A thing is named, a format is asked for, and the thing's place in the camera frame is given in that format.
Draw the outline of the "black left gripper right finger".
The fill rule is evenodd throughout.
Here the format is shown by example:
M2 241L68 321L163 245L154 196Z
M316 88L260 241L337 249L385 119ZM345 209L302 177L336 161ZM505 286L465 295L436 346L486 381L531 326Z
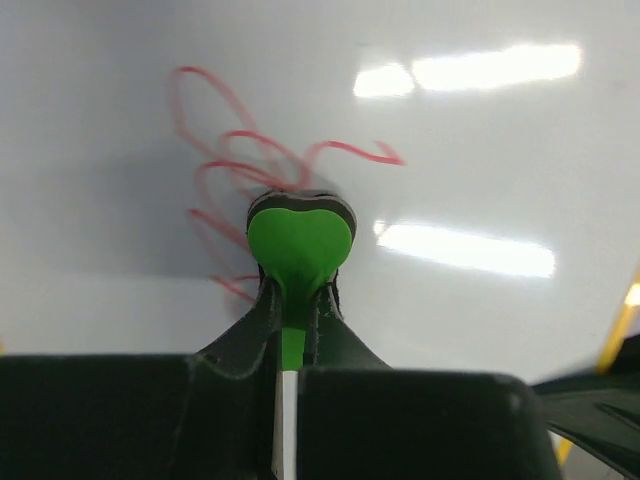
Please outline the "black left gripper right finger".
M540 403L495 372L394 369L344 322L335 281L296 274L300 479L557 479Z

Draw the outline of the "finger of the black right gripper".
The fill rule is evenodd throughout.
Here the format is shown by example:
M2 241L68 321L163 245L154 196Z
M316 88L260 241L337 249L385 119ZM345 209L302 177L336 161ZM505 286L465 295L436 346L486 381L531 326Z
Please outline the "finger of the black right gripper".
M580 372L533 387L550 430L628 479L639 477L639 337L624 340L605 373Z

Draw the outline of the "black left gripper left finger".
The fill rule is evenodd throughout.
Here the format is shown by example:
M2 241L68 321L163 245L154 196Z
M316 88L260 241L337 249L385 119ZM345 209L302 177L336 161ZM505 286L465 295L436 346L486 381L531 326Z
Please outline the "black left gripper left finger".
M195 353L1 360L5 479L270 479L282 297Z

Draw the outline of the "green whiteboard eraser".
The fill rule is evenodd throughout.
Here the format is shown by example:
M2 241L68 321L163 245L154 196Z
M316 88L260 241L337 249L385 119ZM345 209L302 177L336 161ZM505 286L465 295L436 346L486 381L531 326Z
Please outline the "green whiteboard eraser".
M260 275L274 280L281 293L283 370L303 367L314 298L334 281L356 232L351 206L332 192L271 190L250 205L250 253Z

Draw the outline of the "yellow framed whiteboard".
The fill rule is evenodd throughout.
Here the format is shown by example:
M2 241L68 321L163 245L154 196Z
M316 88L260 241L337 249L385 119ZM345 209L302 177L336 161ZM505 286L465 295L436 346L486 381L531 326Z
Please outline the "yellow framed whiteboard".
M268 278L271 190L351 206L336 302L389 367L607 372L639 337L638 3L2 3L1 360L207 347ZM300 479L281 330L270 479ZM628 479L535 395L557 479Z

